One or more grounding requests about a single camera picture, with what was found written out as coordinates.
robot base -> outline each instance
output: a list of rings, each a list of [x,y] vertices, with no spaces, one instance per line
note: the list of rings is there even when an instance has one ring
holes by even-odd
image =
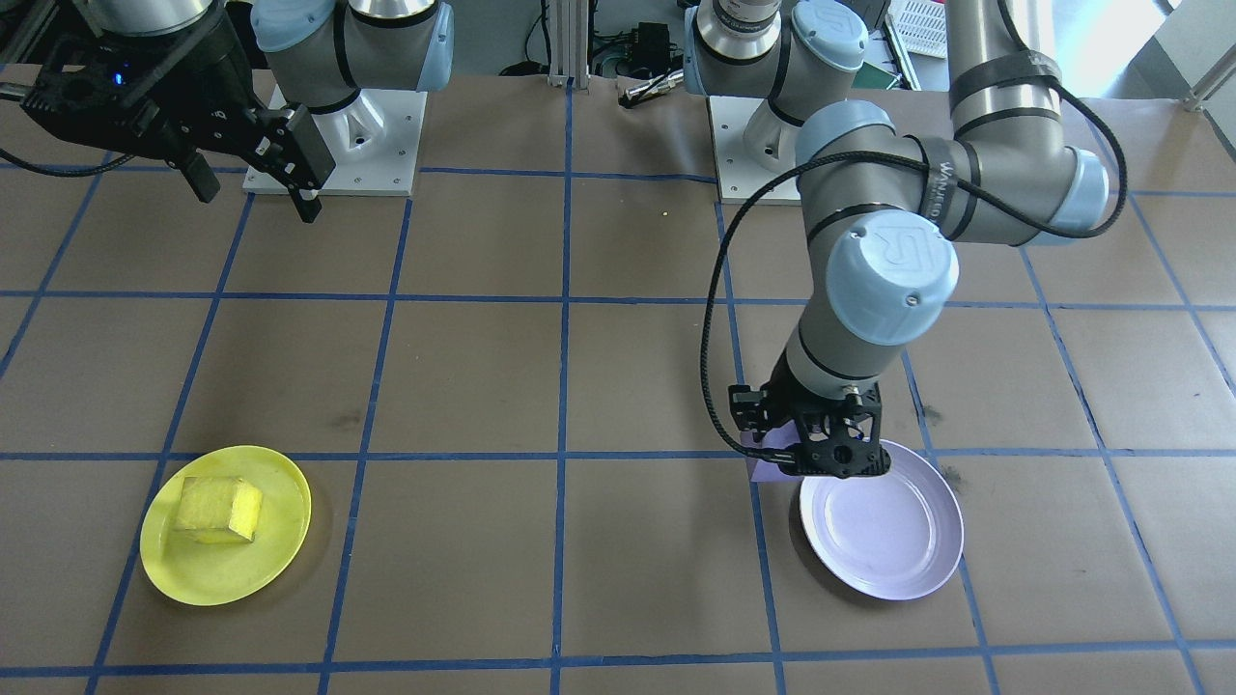
[[[425,117],[424,92],[402,92],[388,89],[366,89],[362,98],[372,106],[371,114],[379,122],[361,124],[361,127],[379,126],[377,132],[360,146],[351,147],[346,153],[340,150],[349,145],[332,132],[346,132],[349,129],[330,127],[332,119],[346,117],[352,108],[314,116],[323,136],[335,157],[335,171],[319,192],[321,195],[391,195],[410,197],[413,177],[417,173],[417,152],[420,147],[420,129]],[[274,88],[271,106],[283,105],[283,94]],[[287,194],[287,189],[267,174],[252,167],[245,176],[245,190],[257,194]]]
[[[743,143],[743,130],[763,99],[745,96],[709,96],[708,119],[712,121],[713,156],[717,160],[718,188],[722,203],[743,203],[775,173],[751,158]],[[760,205],[798,205],[798,189],[787,181],[772,189]]]

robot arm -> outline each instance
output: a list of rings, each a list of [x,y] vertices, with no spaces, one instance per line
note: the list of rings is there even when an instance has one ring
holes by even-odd
[[[315,115],[361,89],[436,92],[450,79],[455,21],[441,0],[260,0],[252,25],[284,98]]]
[[[101,36],[66,35],[36,83],[2,95],[61,140],[163,160],[203,202],[219,181],[198,148],[240,156],[300,195],[335,162],[303,105],[267,109],[222,0],[93,0]],[[70,70],[67,66],[84,66]]]
[[[815,292],[769,382],[730,388],[749,440],[792,455],[776,461],[784,472],[887,471],[876,382],[952,294],[954,241],[1062,244],[1110,225],[1091,229],[1107,174],[1095,155],[1064,145],[1054,63],[1018,40],[1051,49],[1048,10],[948,2],[953,140],[897,137],[866,101],[829,104],[803,125],[797,161],[819,164],[798,177]],[[1027,28],[1009,31],[1006,19]]]
[[[743,131],[769,171],[794,166],[798,127],[845,98],[869,41],[833,0],[802,0],[782,26],[781,0],[703,0],[687,10],[684,82],[692,94],[763,99]]]

white plate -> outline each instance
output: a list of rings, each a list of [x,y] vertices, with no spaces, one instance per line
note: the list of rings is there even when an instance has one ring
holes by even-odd
[[[883,441],[892,469],[878,477],[807,477],[798,512],[811,548],[838,579],[891,601],[944,585],[962,559],[962,508],[910,449]]]

plate rim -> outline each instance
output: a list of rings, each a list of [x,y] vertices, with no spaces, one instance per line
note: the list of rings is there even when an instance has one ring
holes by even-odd
[[[277,461],[278,465],[284,470],[284,472],[288,474],[288,476],[292,479],[293,485],[300,493],[302,522],[300,522],[300,528],[297,533],[295,543],[288,544],[287,558],[279,563],[278,569],[272,571],[269,576],[263,578],[260,581],[255,581],[251,585],[242,586],[236,592],[224,595],[222,597],[213,597],[206,601],[201,601],[199,599],[189,599],[184,595],[184,591],[180,590],[182,589],[180,585],[174,582],[169,585],[166,581],[167,573],[163,573],[162,576],[157,579],[156,575],[158,573],[152,574],[150,570],[150,564],[154,560],[150,559],[148,554],[153,553],[156,549],[163,549],[166,547],[166,543],[159,543],[161,535],[158,533],[158,529],[162,527],[167,514],[158,512],[157,502],[159,500],[159,496],[164,493],[167,487],[173,481],[183,480],[184,477],[193,475],[194,472],[193,469],[195,466],[200,467],[201,465],[204,465],[203,461],[218,456],[229,456],[242,451],[260,451],[262,456]],[[201,456],[198,456],[197,459],[193,459],[192,461],[185,464],[180,470],[172,474],[172,476],[168,477],[162,486],[159,486],[158,492],[154,493],[154,497],[151,500],[150,506],[146,508],[146,513],[142,517],[142,527],[140,532],[138,554],[141,555],[142,560],[142,570],[146,573],[146,578],[151,581],[152,585],[154,585],[156,589],[158,589],[163,595],[180,603],[185,603],[188,606],[221,606],[224,603],[231,603],[234,601],[240,601],[246,596],[256,594],[257,591],[260,591],[261,589],[266,587],[272,581],[274,581],[281,574],[283,574],[284,570],[288,569],[288,566],[292,564],[295,556],[300,553],[300,548],[304,545],[304,540],[309,534],[309,524],[311,522],[313,522],[313,491],[309,487],[309,481],[304,476],[304,471],[300,470],[300,466],[298,466],[295,461],[293,461],[281,451],[276,451],[274,449],[269,449],[267,446],[260,446],[256,444],[237,444],[234,446],[215,449],[214,451],[209,451],[206,454],[203,454]]]
[[[808,512],[812,510],[811,503],[812,503],[813,500],[816,500],[818,497],[819,490],[824,485],[828,485],[833,480],[838,480],[838,479],[826,479],[824,476],[803,477],[802,479],[802,486],[798,490],[798,517],[800,517],[800,521],[802,523],[803,534],[807,537],[807,542],[811,544],[812,553],[815,553],[816,558],[821,561],[821,564],[823,564],[828,569],[828,571],[832,573],[832,575],[836,576],[838,580],[840,580],[843,584],[845,584],[850,589],[854,589],[855,591],[859,591],[860,594],[864,594],[866,596],[871,596],[871,597],[875,597],[875,599],[881,599],[881,600],[885,600],[885,601],[913,601],[916,599],[922,599],[925,596],[929,596],[931,594],[934,594],[937,590],[939,590],[942,586],[944,586],[944,584],[947,584],[948,580],[952,579],[954,574],[957,574],[957,568],[960,565],[962,554],[963,554],[963,552],[965,549],[965,518],[962,514],[962,505],[957,500],[957,493],[953,492],[953,488],[948,485],[948,481],[944,480],[944,476],[941,475],[941,472],[938,470],[936,470],[936,466],[931,465],[931,463],[927,461],[927,459],[922,458],[921,455],[918,455],[917,451],[915,451],[913,449],[910,449],[908,446],[897,444],[896,441],[889,441],[886,439],[881,439],[880,444],[883,444],[885,448],[899,449],[899,450],[908,454],[910,456],[907,456],[907,459],[908,458],[916,459],[917,461],[916,461],[915,465],[920,465],[921,464],[921,466],[922,466],[923,470],[931,471],[929,479],[932,480],[932,485],[934,485],[936,481],[938,480],[941,490],[943,490],[944,492],[947,492],[948,498],[953,502],[952,507],[947,507],[947,510],[955,510],[957,539],[958,539],[958,542],[957,542],[957,558],[952,560],[952,565],[953,565],[952,570],[948,574],[946,574],[944,578],[939,582],[937,582],[934,586],[932,586],[927,591],[925,591],[922,594],[912,595],[912,596],[910,596],[910,595],[889,595],[887,592],[881,592],[881,591],[879,591],[878,587],[873,587],[870,585],[869,586],[859,586],[859,585],[857,585],[857,582],[852,581],[847,576],[843,576],[842,574],[839,574],[837,570],[833,569],[833,566],[829,564],[829,558],[832,556],[831,553],[824,552],[824,549],[822,548],[822,540],[821,540],[821,538],[822,538],[822,535],[827,535],[827,534],[823,533],[821,529],[817,528],[817,526],[815,523],[813,514],[810,514]],[[952,519],[954,517],[954,514],[950,511],[947,511],[947,510],[946,510],[946,514],[948,514],[949,519]]]

purple object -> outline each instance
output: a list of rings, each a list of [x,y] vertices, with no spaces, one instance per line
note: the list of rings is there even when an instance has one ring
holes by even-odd
[[[763,449],[785,449],[800,441],[798,430],[795,428],[794,420],[776,429],[770,429],[759,444],[755,443],[755,438],[749,432],[742,433],[742,440],[745,446],[759,446]],[[776,464],[751,458],[747,459],[747,475],[750,476],[751,482],[795,482],[802,480],[802,476],[798,475],[785,475]]]

